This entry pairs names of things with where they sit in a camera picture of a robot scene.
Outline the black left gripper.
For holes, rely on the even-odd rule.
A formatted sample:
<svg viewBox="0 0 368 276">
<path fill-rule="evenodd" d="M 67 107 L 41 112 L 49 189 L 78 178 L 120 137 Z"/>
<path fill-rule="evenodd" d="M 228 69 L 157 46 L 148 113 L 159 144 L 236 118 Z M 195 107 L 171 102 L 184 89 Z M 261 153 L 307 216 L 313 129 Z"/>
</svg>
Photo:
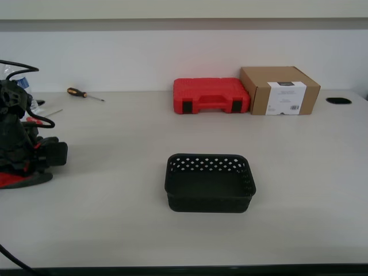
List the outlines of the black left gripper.
<svg viewBox="0 0 368 276">
<path fill-rule="evenodd" d="M 47 125 L 35 122 L 22 122 L 15 114 L 1 115 L 1 166 L 5 172 L 27 176 L 31 173 L 44 173 L 48 168 L 46 157 L 38 156 L 35 146 L 40 139 L 38 128 Z"/>
</svg>

